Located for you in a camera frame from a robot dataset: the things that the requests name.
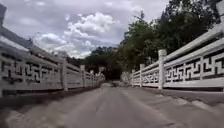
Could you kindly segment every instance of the white balustrade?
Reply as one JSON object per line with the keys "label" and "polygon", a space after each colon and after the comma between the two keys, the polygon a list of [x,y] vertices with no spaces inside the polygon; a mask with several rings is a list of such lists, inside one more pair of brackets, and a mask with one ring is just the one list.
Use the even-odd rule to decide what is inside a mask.
{"label": "white balustrade", "polygon": [[224,88],[223,5],[224,1],[217,4],[222,18],[220,24],[168,56],[165,50],[160,50],[157,62],[132,72],[132,85],[159,89]]}
{"label": "white balustrade", "polygon": [[[5,7],[0,5],[0,23]],[[95,86],[105,79],[67,63],[0,24],[0,97],[4,90],[69,90]]]}

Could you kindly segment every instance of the white cloud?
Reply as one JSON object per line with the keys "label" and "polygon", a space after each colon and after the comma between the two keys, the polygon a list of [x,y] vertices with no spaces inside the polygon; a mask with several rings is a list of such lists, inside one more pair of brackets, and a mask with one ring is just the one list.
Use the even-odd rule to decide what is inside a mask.
{"label": "white cloud", "polygon": [[38,47],[52,52],[55,48],[65,45],[67,42],[53,33],[42,34],[34,39],[34,44]]}
{"label": "white cloud", "polygon": [[22,17],[19,19],[19,22],[23,25],[28,25],[28,26],[39,26],[40,23],[32,18],[28,18],[28,17]]}
{"label": "white cloud", "polygon": [[117,2],[106,2],[105,5],[116,10],[124,10],[130,12],[140,12],[144,10],[140,5],[134,4],[129,0],[120,1],[119,4]]}
{"label": "white cloud", "polygon": [[65,15],[65,20],[66,20],[66,21],[69,21],[70,18],[71,18],[71,16],[70,16],[69,14],[66,14],[66,15]]}
{"label": "white cloud", "polygon": [[79,17],[82,17],[82,14],[78,14]]}
{"label": "white cloud", "polygon": [[96,12],[94,15],[88,15],[86,17],[81,17],[76,23],[70,23],[69,28],[76,30],[91,30],[97,33],[105,33],[110,30],[116,21],[110,15],[105,15],[100,12]]}
{"label": "white cloud", "polygon": [[46,3],[43,2],[43,1],[38,1],[38,2],[36,2],[36,4],[37,4],[38,6],[45,6],[45,5],[46,5]]}
{"label": "white cloud", "polygon": [[86,40],[83,43],[84,46],[88,47],[88,48],[94,48],[94,45],[92,45],[92,43],[89,40]]}
{"label": "white cloud", "polygon": [[91,51],[85,51],[77,55],[78,58],[85,58],[91,53]]}
{"label": "white cloud", "polygon": [[133,15],[141,10],[147,21],[157,18],[169,0],[0,1],[7,7],[5,27],[25,39],[36,32],[47,33],[35,44],[47,51],[66,50],[70,56],[84,57],[92,47],[118,44]]}

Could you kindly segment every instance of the foliage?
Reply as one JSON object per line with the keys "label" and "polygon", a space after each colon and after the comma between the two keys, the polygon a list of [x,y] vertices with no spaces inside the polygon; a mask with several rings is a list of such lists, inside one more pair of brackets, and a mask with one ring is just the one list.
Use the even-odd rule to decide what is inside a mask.
{"label": "foliage", "polygon": [[159,49],[171,53],[212,28],[220,21],[215,8],[218,1],[170,0],[158,19],[147,22],[143,12],[135,16],[117,48],[98,47],[84,60],[69,61],[85,64],[88,71],[106,67],[107,78],[119,78],[121,69],[131,71],[139,69],[140,63],[148,65],[158,59]]}

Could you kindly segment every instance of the blue sky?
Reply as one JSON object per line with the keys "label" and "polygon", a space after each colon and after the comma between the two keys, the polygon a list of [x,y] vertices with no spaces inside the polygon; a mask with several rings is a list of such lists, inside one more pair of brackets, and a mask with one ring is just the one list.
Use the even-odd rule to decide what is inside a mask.
{"label": "blue sky", "polygon": [[97,46],[116,46],[133,16],[159,17],[168,0],[0,0],[4,26],[46,51],[83,58]]}

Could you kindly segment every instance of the road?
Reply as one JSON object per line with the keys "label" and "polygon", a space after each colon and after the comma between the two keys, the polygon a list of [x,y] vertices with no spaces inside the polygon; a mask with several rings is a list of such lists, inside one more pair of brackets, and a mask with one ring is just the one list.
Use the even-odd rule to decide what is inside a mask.
{"label": "road", "polygon": [[186,104],[170,97],[154,96],[139,89],[101,87],[59,101],[48,101],[38,106],[27,105],[20,110],[5,110],[7,114],[4,127],[218,128],[223,126],[219,124],[222,121],[219,121],[219,117],[215,114],[191,104],[184,107]]}

